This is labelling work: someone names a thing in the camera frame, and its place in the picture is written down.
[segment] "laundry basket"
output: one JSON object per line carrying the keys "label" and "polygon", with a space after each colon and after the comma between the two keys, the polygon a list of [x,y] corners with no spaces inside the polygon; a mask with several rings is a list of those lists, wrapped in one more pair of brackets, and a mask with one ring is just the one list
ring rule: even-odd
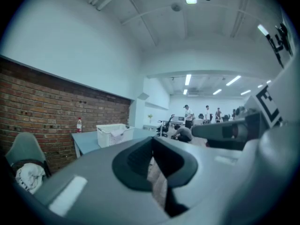
{"label": "laundry basket", "polygon": [[[118,143],[122,143],[128,140],[133,139],[133,130],[134,127],[126,128],[125,124],[108,124],[108,125],[97,125],[97,136],[98,136],[98,145],[101,148],[108,146],[113,146]],[[125,130],[123,135],[114,137],[111,132],[114,130]]]}

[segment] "white towel on chair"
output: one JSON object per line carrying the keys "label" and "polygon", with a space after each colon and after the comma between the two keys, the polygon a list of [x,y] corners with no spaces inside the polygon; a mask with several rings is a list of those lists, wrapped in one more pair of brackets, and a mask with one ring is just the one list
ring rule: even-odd
{"label": "white towel on chair", "polygon": [[42,177],[44,175],[45,171],[41,166],[26,163],[18,169],[15,179],[22,188],[34,194],[42,185]]}
{"label": "white towel on chair", "polygon": [[125,132],[124,129],[118,129],[111,132],[113,137],[121,136]]}

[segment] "bottle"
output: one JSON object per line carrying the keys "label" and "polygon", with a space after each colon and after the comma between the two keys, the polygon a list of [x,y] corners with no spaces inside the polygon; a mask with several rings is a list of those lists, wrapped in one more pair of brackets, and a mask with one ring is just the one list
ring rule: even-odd
{"label": "bottle", "polygon": [[78,118],[78,121],[77,121],[77,132],[78,133],[83,132],[82,127],[83,127],[83,123],[81,122],[81,118]]}

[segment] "standing person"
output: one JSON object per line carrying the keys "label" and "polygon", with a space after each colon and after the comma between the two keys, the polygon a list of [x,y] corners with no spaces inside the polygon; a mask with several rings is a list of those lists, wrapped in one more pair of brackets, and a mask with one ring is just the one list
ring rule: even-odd
{"label": "standing person", "polygon": [[193,111],[189,109],[188,105],[185,105],[184,108],[186,109],[186,127],[191,128],[193,125]]}
{"label": "standing person", "polygon": [[176,133],[172,137],[176,137],[176,135],[180,134],[178,136],[178,141],[188,143],[192,141],[192,132],[187,127],[181,127],[180,125],[175,125]]}
{"label": "standing person", "polygon": [[205,122],[210,123],[210,107],[206,105]]}
{"label": "standing person", "polygon": [[235,119],[235,109],[234,109],[233,112],[232,112],[232,119],[233,119],[233,120]]}
{"label": "standing person", "polygon": [[220,111],[220,108],[218,107],[217,108],[217,111],[216,111],[216,122],[220,122],[221,120],[221,111]]}

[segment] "brick wall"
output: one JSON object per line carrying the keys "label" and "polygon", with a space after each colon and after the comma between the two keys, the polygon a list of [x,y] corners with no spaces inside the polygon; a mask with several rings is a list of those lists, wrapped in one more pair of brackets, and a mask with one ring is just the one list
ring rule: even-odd
{"label": "brick wall", "polygon": [[31,132],[55,172],[76,159],[71,133],[127,123],[130,100],[93,90],[0,58],[0,151]]}

